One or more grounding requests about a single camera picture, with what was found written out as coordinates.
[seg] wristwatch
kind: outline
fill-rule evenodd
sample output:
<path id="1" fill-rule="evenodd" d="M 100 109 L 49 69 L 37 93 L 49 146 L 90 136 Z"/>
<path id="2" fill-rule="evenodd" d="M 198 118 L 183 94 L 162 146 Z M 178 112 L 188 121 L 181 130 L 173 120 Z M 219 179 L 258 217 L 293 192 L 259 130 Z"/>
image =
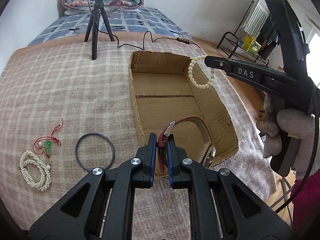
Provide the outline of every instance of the wristwatch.
<path id="1" fill-rule="evenodd" d="M 159 168 L 161 172 L 164 172 L 164 166 L 167 166 L 166 149 L 168 137 L 171 133 L 172 128 L 182 122 L 193 122 L 198 127 L 201 133 L 204 142 L 198 154 L 199 156 L 203 156 L 201 164 L 204 166 L 204 168 L 207 169 L 211 166 L 212 161 L 216 155 L 216 148 L 212 143 L 212 137 L 205 122 L 201 118 L 196 116 L 185 117 L 178 121 L 169 123 L 160 133 L 159 140 L 157 141 L 157 148 Z"/>

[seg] green pendant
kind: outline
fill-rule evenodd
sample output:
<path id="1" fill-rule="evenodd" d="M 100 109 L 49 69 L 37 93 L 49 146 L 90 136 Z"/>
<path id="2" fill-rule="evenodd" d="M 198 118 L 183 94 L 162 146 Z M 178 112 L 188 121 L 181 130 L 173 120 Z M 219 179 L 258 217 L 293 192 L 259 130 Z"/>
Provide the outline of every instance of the green pendant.
<path id="1" fill-rule="evenodd" d="M 44 142 L 43 147 L 44 147 L 45 150 L 47 151 L 47 154 L 49 154 L 49 153 L 50 153 L 50 150 L 51 150 L 51 142 L 50 142 L 49 140 L 46 140 L 46 141 Z"/>

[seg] gloved hand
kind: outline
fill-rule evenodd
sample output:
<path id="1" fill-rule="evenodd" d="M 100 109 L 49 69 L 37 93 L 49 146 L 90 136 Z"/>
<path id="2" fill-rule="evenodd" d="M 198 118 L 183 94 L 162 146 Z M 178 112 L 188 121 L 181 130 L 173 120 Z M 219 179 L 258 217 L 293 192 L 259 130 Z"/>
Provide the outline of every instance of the gloved hand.
<path id="1" fill-rule="evenodd" d="M 263 157 L 268 158 L 280 153 L 282 142 L 278 134 L 279 129 L 287 132 L 291 137 L 301 139 L 298 154 L 291 167 L 296 173 L 296 179 L 301 180 L 311 158 L 315 135 L 315 118 L 296 109 L 284 109 L 276 113 L 274 105 L 272 97 L 267 95 L 264 101 L 266 116 L 263 116 L 262 120 L 257 122 L 258 129 L 266 135 Z M 310 177 L 319 169 L 320 143 Z"/>

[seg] cardboard box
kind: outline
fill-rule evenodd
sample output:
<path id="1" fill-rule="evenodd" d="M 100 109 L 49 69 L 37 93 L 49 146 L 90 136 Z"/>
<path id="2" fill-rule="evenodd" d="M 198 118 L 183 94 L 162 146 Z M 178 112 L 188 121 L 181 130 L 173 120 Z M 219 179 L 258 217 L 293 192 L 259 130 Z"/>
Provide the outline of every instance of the cardboard box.
<path id="1" fill-rule="evenodd" d="M 202 118 L 209 128 L 216 147 L 212 165 L 221 163 L 238 151 L 238 139 L 228 111 L 215 89 L 198 89 L 188 78 L 189 57 L 172 53 L 137 51 L 132 53 L 129 83 L 139 146 L 148 142 L 172 121 L 187 116 Z M 207 77 L 195 64 L 193 77 L 198 84 L 206 84 Z M 172 129 L 176 146 L 186 150 L 189 158 L 201 162 L 198 152 L 203 139 L 197 126 L 184 122 Z M 161 173 L 156 162 L 156 175 Z"/>

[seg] tripod leg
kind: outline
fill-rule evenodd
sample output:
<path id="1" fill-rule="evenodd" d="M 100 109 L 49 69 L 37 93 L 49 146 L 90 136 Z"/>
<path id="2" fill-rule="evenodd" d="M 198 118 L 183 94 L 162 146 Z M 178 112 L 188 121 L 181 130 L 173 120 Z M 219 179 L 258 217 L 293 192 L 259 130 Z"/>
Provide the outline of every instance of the tripod leg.
<path id="1" fill-rule="evenodd" d="M 91 29 L 92 29 L 92 23 L 93 23 L 93 13 L 90 16 L 90 20 L 89 20 L 88 27 L 87 27 L 87 32 L 85 33 L 84 42 L 87 42 L 89 39 L 89 35 L 90 35 Z"/>
<path id="2" fill-rule="evenodd" d="M 101 9 L 101 15 L 102 15 L 102 19 L 104 21 L 104 25 L 106 26 L 107 31 L 109 33 L 110 40 L 115 41 L 114 37 L 112 36 L 112 31 L 111 31 L 111 27 L 110 27 L 109 20 L 108 20 L 108 15 L 107 15 L 106 11 L 104 10 L 104 8 Z"/>
<path id="3" fill-rule="evenodd" d="M 99 10 L 93 10 L 93 17 L 96 20 L 93 20 L 93 27 L 92 27 L 92 60 L 97 59 L 97 46 L 98 46 L 98 28 L 99 28 L 99 21 L 100 21 L 100 12 Z"/>

